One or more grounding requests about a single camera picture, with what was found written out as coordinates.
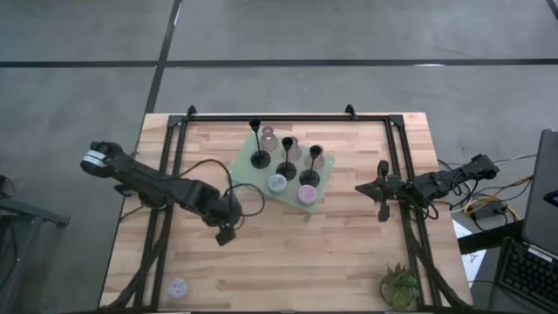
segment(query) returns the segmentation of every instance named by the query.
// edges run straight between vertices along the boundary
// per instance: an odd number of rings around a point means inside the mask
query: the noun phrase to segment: green plant
[[[412,274],[412,270],[407,269],[405,265],[401,266],[400,263],[395,266],[395,270],[388,265],[383,284],[385,285],[385,290],[382,290],[383,297],[394,310],[406,310],[419,296],[417,278]]]

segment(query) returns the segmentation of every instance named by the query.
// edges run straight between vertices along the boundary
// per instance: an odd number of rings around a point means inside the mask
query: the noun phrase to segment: wooden table
[[[159,166],[167,117],[167,114],[146,116],[136,159],[150,167]],[[417,175],[437,171],[425,114],[404,113],[404,117]],[[236,240],[219,247],[214,228],[175,206],[159,309],[389,310],[379,295],[380,281],[388,264],[407,263],[398,204],[390,204],[388,222],[378,222],[379,206],[354,190],[356,185],[376,178],[380,160],[390,160],[384,125],[377,122],[265,125],[274,127],[279,136],[295,135],[303,145],[319,143],[325,153],[335,155],[334,169],[316,213],[306,222],[301,210],[267,199],[263,213],[247,219]],[[189,122],[181,170],[207,158],[230,166],[249,135],[246,123]],[[401,147],[396,142],[402,160]],[[187,177],[204,180],[221,192],[227,187],[222,168],[214,164],[198,167]],[[246,213],[260,207],[255,192],[239,190],[238,197]],[[127,199],[122,214],[138,205],[137,199]],[[452,217],[447,208],[439,206],[439,209],[439,219],[427,221],[434,262],[458,295],[471,303]],[[102,305],[116,298],[140,266],[148,216],[148,209],[142,209],[119,225]],[[167,286],[177,277],[187,281],[188,293],[180,300],[172,300]],[[147,280],[147,296],[151,295],[152,281],[153,274]],[[422,282],[427,294],[425,276]]]

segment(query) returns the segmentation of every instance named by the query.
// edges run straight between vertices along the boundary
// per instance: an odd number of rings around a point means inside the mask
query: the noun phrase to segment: gray floor
[[[155,60],[172,0],[0,3],[0,61]],[[169,59],[558,58],[543,0],[188,0]],[[81,172],[91,140],[130,151],[154,69],[0,69],[0,173],[17,197],[71,215],[45,226],[19,312],[90,310],[99,300],[121,198]],[[427,112],[439,158],[534,152],[555,127],[558,66],[166,69],[157,113]],[[488,185],[530,174],[506,165]],[[527,197],[511,201],[521,214]],[[457,220],[476,230],[465,217]],[[502,222],[494,219],[486,227]],[[492,279],[491,252],[480,272]],[[486,287],[473,287],[486,305]]]

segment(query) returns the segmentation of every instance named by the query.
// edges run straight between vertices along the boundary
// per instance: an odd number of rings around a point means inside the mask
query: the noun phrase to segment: green tray
[[[322,199],[325,185],[330,178],[330,173],[331,169],[333,168],[335,158],[327,154],[323,155],[323,157],[325,158],[325,164],[322,169],[317,171],[318,174],[320,174],[320,184],[318,184],[318,186],[316,187],[316,202],[311,206],[302,205],[298,201],[297,197],[298,189],[301,187],[298,176],[302,171],[307,169],[307,167],[304,165],[304,158],[306,158],[306,156],[310,154],[310,148],[302,145],[300,146],[300,148],[303,154],[299,160],[293,162],[293,164],[296,166],[296,177],[293,180],[287,182],[287,188],[285,189],[285,191],[283,191],[280,195],[275,195],[272,194],[268,188],[268,179],[272,174],[276,173],[277,165],[284,161],[281,154],[281,139],[279,139],[279,146],[277,147],[277,149],[273,152],[268,152],[271,156],[271,162],[269,163],[269,166],[265,167],[264,169],[257,169],[254,168],[252,166],[252,163],[250,162],[250,156],[255,151],[257,151],[255,136],[252,134],[246,139],[246,141],[244,142],[244,146],[233,162],[233,166],[231,167],[230,171],[233,177],[233,181],[235,183],[252,183],[259,189],[261,189],[261,191],[266,196],[275,198],[279,201],[283,201],[309,214],[314,214],[316,212],[316,207],[319,203],[319,200]]]

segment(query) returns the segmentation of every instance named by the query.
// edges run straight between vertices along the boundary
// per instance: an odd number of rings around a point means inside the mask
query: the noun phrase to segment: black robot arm
[[[358,192],[380,202],[378,219],[381,222],[385,222],[390,215],[389,206],[385,203],[387,200],[411,199],[421,208],[427,208],[432,201],[448,195],[459,184],[469,180],[490,180],[500,171],[483,154],[474,156],[469,163],[452,171],[430,172],[409,181],[401,181],[396,175],[388,175],[388,170],[388,162],[381,160],[377,179],[355,186]]]
[[[88,174],[112,177],[138,192],[142,203],[150,208],[164,208],[178,203],[197,214],[210,227],[218,227],[217,242],[224,245],[235,238],[234,225],[242,208],[234,193],[221,196],[217,188],[199,181],[163,174],[124,153],[120,145],[93,142],[80,166]]]

